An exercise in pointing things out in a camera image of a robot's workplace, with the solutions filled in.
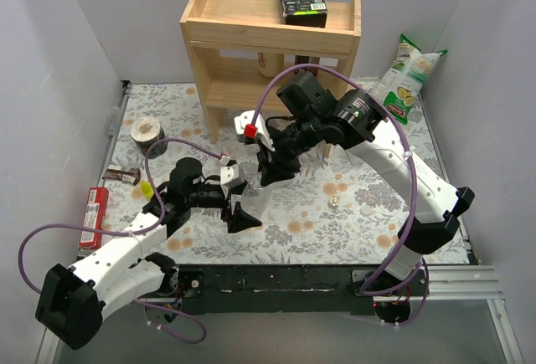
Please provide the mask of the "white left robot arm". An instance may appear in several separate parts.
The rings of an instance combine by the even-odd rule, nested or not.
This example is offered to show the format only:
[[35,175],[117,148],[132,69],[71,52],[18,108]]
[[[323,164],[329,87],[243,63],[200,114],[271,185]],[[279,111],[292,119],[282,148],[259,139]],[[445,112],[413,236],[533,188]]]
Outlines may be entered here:
[[177,161],[168,181],[128,227],[86,258],[65,267],[56,264],[44,278],[36,320],[73,350],[85,346],[108,316],[146,294],[180,295],[179,267],[154,247],[166,241],[195,208],[216,208],[229,233],[260,226],[233,197],[247,181],[242,167],[220,158],[219,174],[205,177],[194,158]]

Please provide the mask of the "white bottle cap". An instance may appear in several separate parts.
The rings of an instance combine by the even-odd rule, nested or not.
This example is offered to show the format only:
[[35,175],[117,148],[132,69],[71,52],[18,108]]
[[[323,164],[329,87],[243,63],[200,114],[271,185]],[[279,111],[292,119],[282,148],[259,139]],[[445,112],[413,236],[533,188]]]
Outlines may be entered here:
[[368,205],[363,205],[361,208],[360,208],[360,212],[362,215],[364,216],[370,216],[372,213],[373,213],[373,209],[368,206]]

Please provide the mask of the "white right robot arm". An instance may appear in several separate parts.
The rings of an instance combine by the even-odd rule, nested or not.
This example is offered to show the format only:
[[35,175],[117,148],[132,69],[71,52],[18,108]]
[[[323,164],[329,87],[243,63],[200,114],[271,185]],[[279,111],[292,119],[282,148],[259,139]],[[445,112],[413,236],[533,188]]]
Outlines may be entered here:
[[459,217],[471,206],[475,193],[437,176],[411,150],[400,123],[362,87],[332,70],[332,75],[352,87],[336,99],[305,65],[299,68],[300,73],[276,92],[291,113],[290,125],[278,131],[255,109],[245,127],[245,135],[260,146],[261,183],[268,186],[292,179],[300,170],[299,156],[322,141],[367,163],[405,200],[409,214],[397,243],[362,281],[359,292],[397,295],[423,265],[424,256],[452,241]]

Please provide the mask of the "clear Pocari Sweat bottle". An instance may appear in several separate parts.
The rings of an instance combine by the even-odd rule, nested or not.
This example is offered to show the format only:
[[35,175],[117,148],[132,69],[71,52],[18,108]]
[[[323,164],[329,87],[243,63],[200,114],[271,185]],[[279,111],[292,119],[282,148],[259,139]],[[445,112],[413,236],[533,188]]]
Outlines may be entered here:
[[256,173],[242,192],[241,207],[249,215],[261,219],[263,212],[268,206],[272,189],[270,186],[262,186],[261,173]]

